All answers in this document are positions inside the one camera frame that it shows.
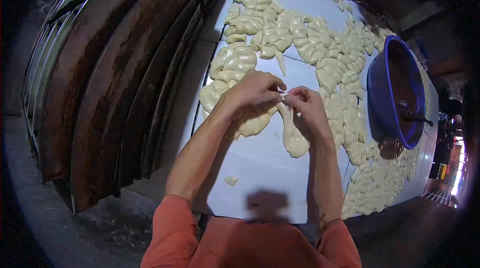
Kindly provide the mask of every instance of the blue bowl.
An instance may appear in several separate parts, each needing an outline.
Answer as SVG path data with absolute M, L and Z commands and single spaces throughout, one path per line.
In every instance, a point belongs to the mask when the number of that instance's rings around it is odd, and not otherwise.
M 404 95 L 399 93 L 394 96 L 392 84 L 397 92 L 399 88 L 402 88 L 402 93 L 406 92 L 408 101 L 403 100 Z M 409 47 L 397 36 L 387 37 L 383 51 L 370 65 L 367 89 L 369 107 L 384 134 L 400 139 L 406 149 L 415 148 L 422 136 L 424 122 L 402 120 L 400 127 L 399 118 L 402 118 L 397 111 L 397 104 L 403 100 L 402 103 L 406 103 L 413 114 L 424 117 L 425 91 Z

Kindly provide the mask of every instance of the orange shirt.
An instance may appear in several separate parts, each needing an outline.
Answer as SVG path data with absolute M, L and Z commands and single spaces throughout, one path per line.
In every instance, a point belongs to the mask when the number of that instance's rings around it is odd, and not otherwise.
M 188 202 L 167 195 L 153 216 L 153 237 L 143 255 L 148 267 L 361 267 L 342 220 L 327 224 L 315 249 L 294 226 L 212 217 L 200 243 Z

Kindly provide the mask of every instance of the hand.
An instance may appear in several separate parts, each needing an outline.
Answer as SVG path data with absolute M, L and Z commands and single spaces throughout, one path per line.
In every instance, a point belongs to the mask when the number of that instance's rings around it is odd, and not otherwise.
M 238 107 L 257 105 L 268 101 L 282 101 L 278 92 L 287 89 L 282 79 L 271 73 L 250 70 L 234 87 L 224 93 L 229 102 Z
M 290 90 L 285 96 L 285 100 L 300 111 L 315 136 L 320 136 L 321 139 L 329 140 L 329 142 L 333 141 L 324 102 L 318 92 L 299 86 Z

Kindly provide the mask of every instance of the white table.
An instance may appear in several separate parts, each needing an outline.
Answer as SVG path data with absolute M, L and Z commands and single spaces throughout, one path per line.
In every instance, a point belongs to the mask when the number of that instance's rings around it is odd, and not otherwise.
M 227 11 L 234 0 L 218 0 L 212 14 L 206 19 L 204 29 L 200 35 L 193 55 L 185 70 L 171 119 L 166 134 L 164 156 L 161 167 L 152 174 L 151 179 L 135 181 L 131 188 L 138 193 L 160 201 L 166 177 L 177 154 L 189 140 L 192 130 L 201 125 L 203 116 L 199 111 L 198 92 L 207 78 L 206 73 L 209 63 L 218 50 L 227 45 L 222 41 L 221 33 L 224 29 L 224 20 Z M 324 16 L 328 27 L 335 31 L 345 28 L 348 12 L 340 12 L 337 3 L 332 0 L 278 0 L 286 9 L 297 9 L 299 12 L 312 16 Z M 353 16 L 361 20 L 362 15 L 358 6 L 353 2 Z M 378 54 L 375 50 L 372 56 L 367 56 L 366 65 L 360 75 L 363 86 L 364 100 L 368 107 L 368 93 L 366 91 L 366 78 L 368 68 L 374 57 Z M 256 68 L 268 71 L 284 80 L 288 88 L 305 85 L 311 89 L 318 89 L 315 78 L 315 68 L 308 65 L 299 57 L 294 46 L 285 52 L 286 77 L 280 72 L 275 59 L 262 60 L 258 58 Z M 433 85 L 430 84 L 432 95 L 432 113 L 438 112 L 438 97 Z M 370 120 L 367 115 L 366 127 L 369 139 L 372 138 Z M 412 181 L 405 181 L 404 190 L 399 194 L 395 203 L 420 195 L 426 185 L 430 167 L 435 152 L 436 128 L 438 116 L 434 119 L 434 127 L 426 129 L 421 141 L 419 159 L 415 168 L 415 177 Z M 309 175 L 309 153 L 303 157 L 292 158 L 285 151 L 282 142 L 283 121 L 279 113 L 273 115 L 269 125 L 258 135 L 222 146 L 228 151 L 223 160 L 220 160 L 218 174 L 209 181 L 212 188 L 209 194 L 202 196 L 195 203 L 195 208 L 202 212 L 217 216 L 249 218 L 252 213 L 247 209 L 247 200 L 252 202 L 257 193 L 268 191 L 285 196 L 287 205 L 280 210 L 282 216 L 288 217 L 291 223 L 305 223 L 307 221 L 307 184 Z M 338 152 L 338 165 L 343 179 L 345 193 L 348 181 L 355 166 L 349 162 L 343 147 Z M 225 176 L 236 176 L 239 181 L 235 186 L 225 183 Z

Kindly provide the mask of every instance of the orange sleeve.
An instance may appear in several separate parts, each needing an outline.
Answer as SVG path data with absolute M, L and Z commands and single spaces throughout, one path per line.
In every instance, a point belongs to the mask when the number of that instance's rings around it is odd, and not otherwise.
M 187 200 L 167 195 L 153 215 L 153 236 L 141 268 L 188 267 L 198 246 L 197 221 Z
M 343 220 L 336 219 L 326 225 L 317 250 L 339 267 L 362 268 L 359 252 Z

